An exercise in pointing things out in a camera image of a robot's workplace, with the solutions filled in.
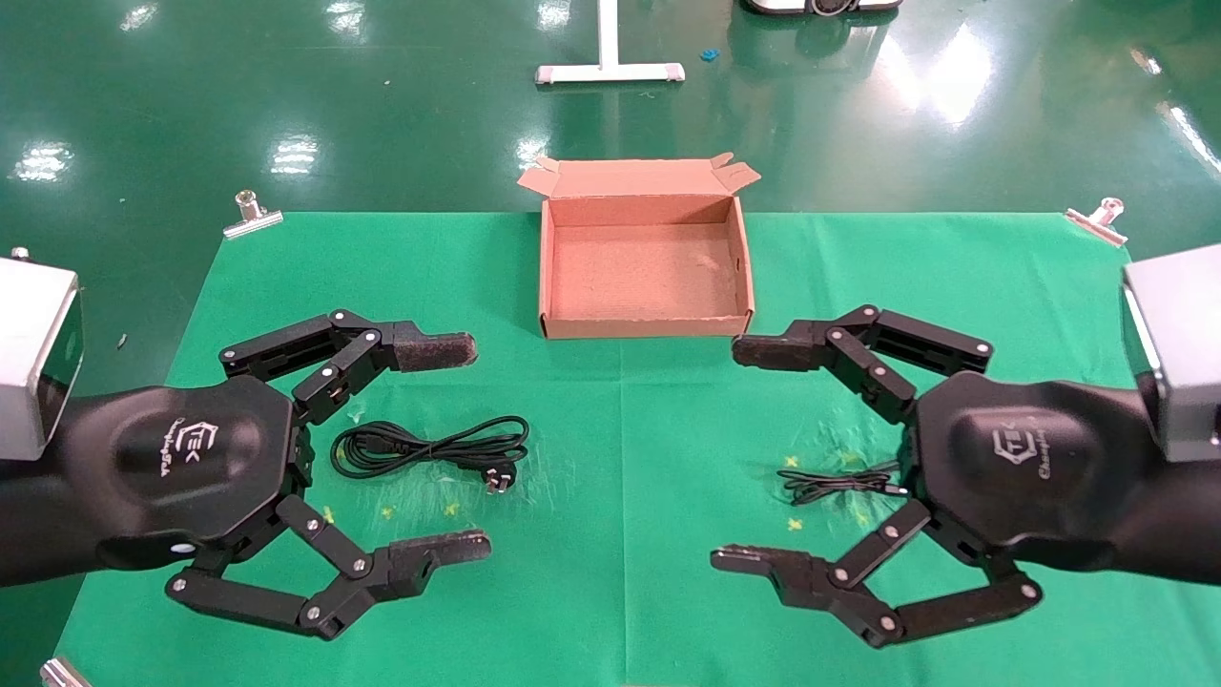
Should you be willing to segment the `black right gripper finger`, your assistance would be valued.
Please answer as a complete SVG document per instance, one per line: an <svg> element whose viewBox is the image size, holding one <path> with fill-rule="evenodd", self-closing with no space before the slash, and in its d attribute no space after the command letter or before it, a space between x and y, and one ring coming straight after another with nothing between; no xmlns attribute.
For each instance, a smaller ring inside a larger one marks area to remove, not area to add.
<svg viewBox="0 0 1221 687"><path fill-rule="evenodd" d="M1002 622L1042 603L1042 587L1010 558L989 555L977 556L988 583L976 591L902 606L889 606L873 595L867 578L934 521L924 503L910 500L838 561L807 552L724 545L711 553L711 564L725 574L768 578L781 605L832 614L873 648Z"/></svg>
<svg viewBox="0 0 1221 687"><path fill-rule="evenodd" d="M746 369L828 370L890 425L910 421L917 390L885 358L952 377L985 373L993 347L894 310L864 305L838 318L795 318L780 336L737 336L733 360Z"/></svg>

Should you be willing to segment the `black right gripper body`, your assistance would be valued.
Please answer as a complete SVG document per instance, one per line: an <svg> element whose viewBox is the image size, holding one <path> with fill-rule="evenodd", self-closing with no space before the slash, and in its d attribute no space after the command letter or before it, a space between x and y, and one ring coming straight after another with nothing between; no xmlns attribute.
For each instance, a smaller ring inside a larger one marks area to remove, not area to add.
<svg viewBox="0 0 1221 687"><path fill-rule="evenodd" d="M1170 461L1136 388L956 373L915 403L901 470L965 564L1219 583L1219 465Z"/></svg>

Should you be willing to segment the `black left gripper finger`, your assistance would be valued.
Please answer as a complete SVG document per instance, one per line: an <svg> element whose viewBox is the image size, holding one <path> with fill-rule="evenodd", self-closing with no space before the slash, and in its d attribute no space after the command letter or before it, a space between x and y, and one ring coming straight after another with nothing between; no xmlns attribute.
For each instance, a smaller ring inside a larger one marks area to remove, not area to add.
<svg viewBox="0 0 1221 687"><path fill-rule="evenodd" d="M420 536L361 552L343 531L324 522L299 495L276 508L280 522L335 570L333 581L305 597L227 581L230 552L200 555L166 584L170 599L192 610L287 635L335 639L379 603L422 595L440 567L484 560L491 541L481 530Z"/></svg>
<svg viewBox="0 0 1221 687"><path fill-rule="evenodd" d="M291 394L302 425L322 425L386 370L462 369L476 358L469 332L429 336L411 321L375 323L344 309L219 351L228 378L249 375L264 383L317 365Z"/></svg>

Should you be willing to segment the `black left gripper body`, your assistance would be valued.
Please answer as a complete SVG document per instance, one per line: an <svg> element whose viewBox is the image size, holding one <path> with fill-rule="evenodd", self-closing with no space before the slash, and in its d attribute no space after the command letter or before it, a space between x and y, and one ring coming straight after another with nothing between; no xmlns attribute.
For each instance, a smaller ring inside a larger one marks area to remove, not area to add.
<svg viewBox="0 0 1221 687"><path fill-rule="evenodd" d="M42 458L2 464L2 584L244 560L309 487L308 443L293 401L249 377L74 397Z"/></svg>

